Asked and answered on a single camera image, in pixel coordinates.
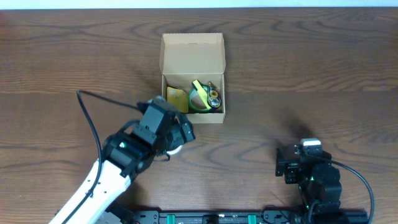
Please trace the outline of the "white tape roll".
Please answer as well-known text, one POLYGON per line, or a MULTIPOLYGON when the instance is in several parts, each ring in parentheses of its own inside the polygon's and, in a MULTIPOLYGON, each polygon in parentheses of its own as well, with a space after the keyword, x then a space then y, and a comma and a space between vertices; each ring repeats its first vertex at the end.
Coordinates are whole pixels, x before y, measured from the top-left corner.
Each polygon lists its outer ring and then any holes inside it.
POLYGON ((172 156, 172 155, 177 154, 178 152, 180 152, 182 150, 182 148, 183 148, 183 146, 180 145, 180 146, 178 146, 177 148, 175 148, 173 150, 167 151, 166 154, 172 156))

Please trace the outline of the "yellow sticky note pad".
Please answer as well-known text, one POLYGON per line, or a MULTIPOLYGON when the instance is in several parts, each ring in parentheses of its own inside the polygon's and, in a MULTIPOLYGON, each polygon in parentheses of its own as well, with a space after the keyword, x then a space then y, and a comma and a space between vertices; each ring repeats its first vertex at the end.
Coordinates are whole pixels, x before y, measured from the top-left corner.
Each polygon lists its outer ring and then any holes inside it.
POLYGON ((168 86, 166 100, 168 103, 176 107, 176 109, 178 109, 179 112, 181 113, 189 112, 188 95, 184 90, 168 86))

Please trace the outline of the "green tape roll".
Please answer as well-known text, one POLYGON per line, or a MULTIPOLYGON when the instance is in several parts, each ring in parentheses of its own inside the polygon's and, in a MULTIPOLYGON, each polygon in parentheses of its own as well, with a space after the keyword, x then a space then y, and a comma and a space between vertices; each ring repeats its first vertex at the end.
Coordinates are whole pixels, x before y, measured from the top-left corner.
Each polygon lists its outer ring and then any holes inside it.
POLYGON ((191 110, 198 113, 207 113, 212 110, 211 106, 207 102, 207 86, 202 86, 203 91, 198 93, 196 89, 192 88, 188 94, 188 105, 191 110))

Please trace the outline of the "yellow highlighter pen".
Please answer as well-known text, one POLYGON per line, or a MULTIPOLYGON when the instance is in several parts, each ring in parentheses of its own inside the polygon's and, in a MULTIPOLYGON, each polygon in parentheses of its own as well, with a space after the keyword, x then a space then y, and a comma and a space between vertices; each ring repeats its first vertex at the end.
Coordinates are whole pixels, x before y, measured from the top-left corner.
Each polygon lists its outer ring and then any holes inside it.
POLYGON ((188 104, 193 111, 212 113, 221 106, 221 99, 211 82, 204 85, 199 80, 194 80, 188 94, 188 104))

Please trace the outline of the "brown cardboard box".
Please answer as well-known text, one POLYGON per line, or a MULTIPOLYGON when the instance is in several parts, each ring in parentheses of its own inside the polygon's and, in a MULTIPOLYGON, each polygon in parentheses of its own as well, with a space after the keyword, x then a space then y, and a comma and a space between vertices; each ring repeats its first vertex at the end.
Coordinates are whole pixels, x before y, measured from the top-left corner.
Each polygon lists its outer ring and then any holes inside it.
POLYGON ((226 114, 224 71, 226 68, 222 33, 164 34, 160 47, 162 96, 167 87, 192 89, 192 81, 211 82, 221 98, 221 106, 212 113, 198 113, 189 108, 188 119, 195 124, 223 123, 226 114))

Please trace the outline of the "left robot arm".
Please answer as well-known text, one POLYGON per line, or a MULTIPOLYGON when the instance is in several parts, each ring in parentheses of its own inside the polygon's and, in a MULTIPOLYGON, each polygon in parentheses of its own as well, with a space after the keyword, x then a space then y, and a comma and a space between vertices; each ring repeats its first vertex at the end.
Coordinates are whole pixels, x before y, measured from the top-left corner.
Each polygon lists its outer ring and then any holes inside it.
POLYGON ((184 114, 128 121, 105 140, 85 181, 51 222, 96 223, 156 157, 170 157, 194 139, 184 114))

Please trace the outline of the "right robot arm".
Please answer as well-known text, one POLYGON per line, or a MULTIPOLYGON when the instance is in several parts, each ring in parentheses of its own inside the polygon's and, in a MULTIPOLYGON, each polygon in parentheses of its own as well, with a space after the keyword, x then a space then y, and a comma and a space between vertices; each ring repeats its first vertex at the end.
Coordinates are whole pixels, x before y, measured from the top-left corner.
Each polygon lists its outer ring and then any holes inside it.
POLYGON ((277 149, 275 175, 284 176, 286 184, 297 184, 303 204, 313 206, 313 213, 337 212, 342 186, 340 171, 331 164, 331 154, 320 146, 299 146, 296 153, 295 157, 287 157, 277 149))

